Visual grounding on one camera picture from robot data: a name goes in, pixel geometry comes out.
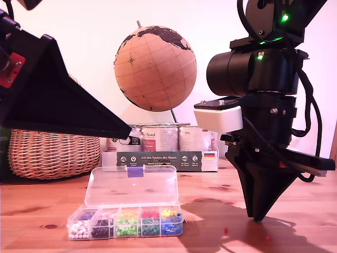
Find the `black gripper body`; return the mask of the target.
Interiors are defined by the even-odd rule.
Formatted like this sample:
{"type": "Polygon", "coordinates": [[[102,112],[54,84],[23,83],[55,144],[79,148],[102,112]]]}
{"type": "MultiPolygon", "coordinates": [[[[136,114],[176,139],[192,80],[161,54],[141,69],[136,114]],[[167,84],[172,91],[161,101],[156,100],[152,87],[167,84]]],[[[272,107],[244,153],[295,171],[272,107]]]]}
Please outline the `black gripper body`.
{"type": "Polygon", "coordinates": [[[323,177],[327,171],[335,170],[332,159],[287,149],[296,116],[294,97],[257,93],[228,96],[224,101],[226,109],[240,106],[243,117],[243,129],[232,130],[230,136],[221,138],[228,144],[228,151],[245,153],[249,161],[282,172],[307,172],[323,177]]]}

